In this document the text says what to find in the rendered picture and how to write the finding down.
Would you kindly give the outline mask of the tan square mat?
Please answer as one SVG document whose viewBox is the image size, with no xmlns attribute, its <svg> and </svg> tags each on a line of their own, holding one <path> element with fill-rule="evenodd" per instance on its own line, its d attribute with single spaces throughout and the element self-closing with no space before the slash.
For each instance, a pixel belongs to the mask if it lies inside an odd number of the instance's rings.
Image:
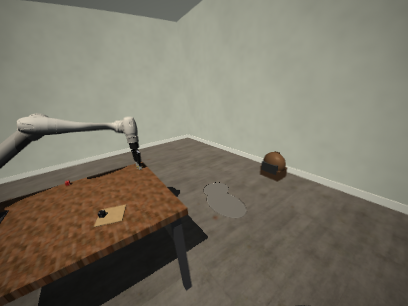
<svg viewBox="0 0 408 306">
<path fill-rule="evenodd" d="M 103 218 L 97 218 L 94 227 L 107 225 L 111 223 L 120 222 L 123 220 L 126 205 L 102 209 L 105 210 L 106 215 Z"/>
</svg>

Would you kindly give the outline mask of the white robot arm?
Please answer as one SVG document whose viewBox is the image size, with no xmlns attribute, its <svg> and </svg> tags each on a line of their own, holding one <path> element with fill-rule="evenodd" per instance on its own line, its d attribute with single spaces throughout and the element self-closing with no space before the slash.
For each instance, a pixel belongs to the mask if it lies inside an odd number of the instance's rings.
<svg viewBox="0 0 408 306">
<path fill-rule="evenodd" d="M 123 118 L 123 123 L 122 120 L 115 121 L 114 123 L 81 123 L 48 118 L 46 115 L 41 115 L 44 114 L 36 113 L 17 120 L 17 131 L 0 144 L 0 169 L 28 144 L 39 140 L 45 135 L 104 129 L 113 130 L 116 133 L 124 133 L 128 143 L 132 144 L 139 141 L 137 125 L 133 117 Z"/>
</svg>

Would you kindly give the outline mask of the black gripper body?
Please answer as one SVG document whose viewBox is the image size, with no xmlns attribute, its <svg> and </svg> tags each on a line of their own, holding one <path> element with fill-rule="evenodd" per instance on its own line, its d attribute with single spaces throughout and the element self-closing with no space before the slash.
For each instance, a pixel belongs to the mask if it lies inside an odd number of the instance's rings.
<svg viewBox="0 0 408 306">
<path fill-rule="evenodd" d="M 138 150 L 138 148 L 139 148 L 139 144 L 138 144 L 138 142 L 136 142 L 136 143 L 129 143 L 129 146 L 130 146 L 130 149 L 132 149 L 133 151 L 135 151 L 135 153 L 137 154 L 137 150 Z"/>
</svg>

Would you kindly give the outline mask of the black die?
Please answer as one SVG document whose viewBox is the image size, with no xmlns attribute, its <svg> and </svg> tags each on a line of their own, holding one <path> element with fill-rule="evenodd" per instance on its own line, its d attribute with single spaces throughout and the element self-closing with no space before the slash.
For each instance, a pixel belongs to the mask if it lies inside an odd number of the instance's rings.
<svg viewBox="0 0 408 306">
<path fill-rule="evenodd" d="M 105 217 L 105 215 L 106 215 L 105 210 L 100 210 L 100 211 L 98 212 L 98 217 L 99 217 L 99 218 L 103 218 L 103 217 Z"/>
</svg>

